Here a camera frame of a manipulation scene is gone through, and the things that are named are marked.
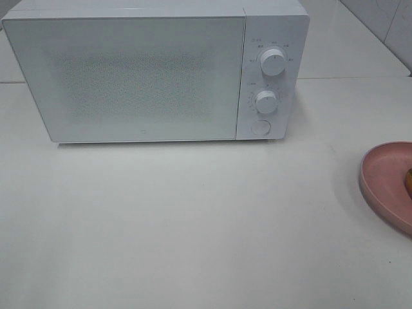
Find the white microwave oven body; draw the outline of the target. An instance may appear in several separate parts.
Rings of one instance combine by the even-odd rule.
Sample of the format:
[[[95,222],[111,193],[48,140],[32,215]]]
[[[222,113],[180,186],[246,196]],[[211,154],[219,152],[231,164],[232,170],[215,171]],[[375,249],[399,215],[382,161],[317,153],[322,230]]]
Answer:
[[[6,20],[215,17],[245,20],[236,135],[230,140],[283,138],[310,23],[308,13],[298,1],[21,1],[1,23],[5,30]],[[258,60],[271,46],[280,47],[286,54],[285,70],[274,77],[263,74]],[[270,114],[258,113],[255,106],[256,95],[264,90],[277,95],[277,109]],[[258,120],[270,122],[269,134],[259,136],[251,131],[252,124]]]

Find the toy burger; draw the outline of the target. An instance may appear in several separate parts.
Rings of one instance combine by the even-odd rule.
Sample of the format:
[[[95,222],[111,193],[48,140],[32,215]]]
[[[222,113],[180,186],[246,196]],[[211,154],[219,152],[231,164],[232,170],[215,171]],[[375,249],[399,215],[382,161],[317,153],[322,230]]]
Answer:
[[[409,169],[406,172],[404,185],[407,193],[409,194],[409,197],[412,198],[412,169]]]

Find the white microwave door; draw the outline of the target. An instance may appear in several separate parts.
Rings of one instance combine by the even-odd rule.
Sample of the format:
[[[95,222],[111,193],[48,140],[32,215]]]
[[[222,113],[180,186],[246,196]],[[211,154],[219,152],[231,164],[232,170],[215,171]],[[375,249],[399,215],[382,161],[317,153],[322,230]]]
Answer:
[[[230,140],[242,17],[6,20],[54,142]]]

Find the lower white timer knob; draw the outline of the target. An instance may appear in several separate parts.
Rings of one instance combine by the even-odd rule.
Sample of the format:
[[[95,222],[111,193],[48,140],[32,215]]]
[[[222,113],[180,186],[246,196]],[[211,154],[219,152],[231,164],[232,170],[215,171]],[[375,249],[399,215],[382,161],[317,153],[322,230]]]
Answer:
[[[257,112],[261,114],[275,112],[278,106],[276,93],[270,90],[260,91],[255,97],[255,106]]]

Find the upper white power knob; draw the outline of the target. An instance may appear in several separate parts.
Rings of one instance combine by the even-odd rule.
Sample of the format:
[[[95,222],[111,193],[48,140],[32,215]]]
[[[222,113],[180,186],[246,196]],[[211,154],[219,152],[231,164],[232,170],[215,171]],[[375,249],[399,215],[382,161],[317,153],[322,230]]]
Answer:
[[[278,46],[271,46],[258,57],[264,75],[274,77],[286,68],[286,54]]]

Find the round white door button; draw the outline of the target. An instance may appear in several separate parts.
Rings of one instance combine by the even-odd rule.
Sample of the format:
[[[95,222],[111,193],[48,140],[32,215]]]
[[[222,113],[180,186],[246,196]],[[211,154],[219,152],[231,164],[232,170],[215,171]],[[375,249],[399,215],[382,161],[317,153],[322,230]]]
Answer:
[[[270,122],[266,121],[266,120],[258,120],[255,121],[252,126],[251,126],[251,131],[255,134],[255,135],[267,135],[269,134],[271,129],[271,125]]]

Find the pink round plate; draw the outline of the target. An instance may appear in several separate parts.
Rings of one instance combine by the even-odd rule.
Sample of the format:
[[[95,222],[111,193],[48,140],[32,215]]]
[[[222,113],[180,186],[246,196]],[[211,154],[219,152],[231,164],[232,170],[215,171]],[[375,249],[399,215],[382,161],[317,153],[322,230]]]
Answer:
[[[411,237],[411,142],[388,142],[370,149],[359,170],[360,191],[370,208],[393,228]]]

